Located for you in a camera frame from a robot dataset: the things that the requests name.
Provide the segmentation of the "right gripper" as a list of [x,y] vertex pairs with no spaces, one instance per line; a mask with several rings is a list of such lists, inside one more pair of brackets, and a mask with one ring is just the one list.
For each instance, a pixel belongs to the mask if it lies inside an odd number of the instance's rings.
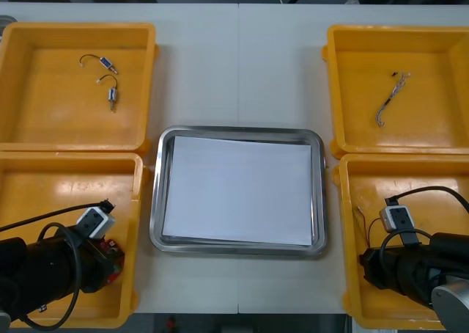
[[402,289],[401,261],[404,247],[391,246],[384,251],[383,261],[380,260],[379,248],[368,248],[360,255],[360,264],[364,269],[364,279],[381,290],[390,289],[397,293],[404,293]]

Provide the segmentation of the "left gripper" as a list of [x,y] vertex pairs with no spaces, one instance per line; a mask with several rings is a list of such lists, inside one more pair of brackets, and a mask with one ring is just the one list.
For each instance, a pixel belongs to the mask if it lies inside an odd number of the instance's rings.
[[109,283],[114,273],[115,251],[111,250],[105,238],[86,239],[78,250],[82,272],[80,289],[84,293],[95,293]]

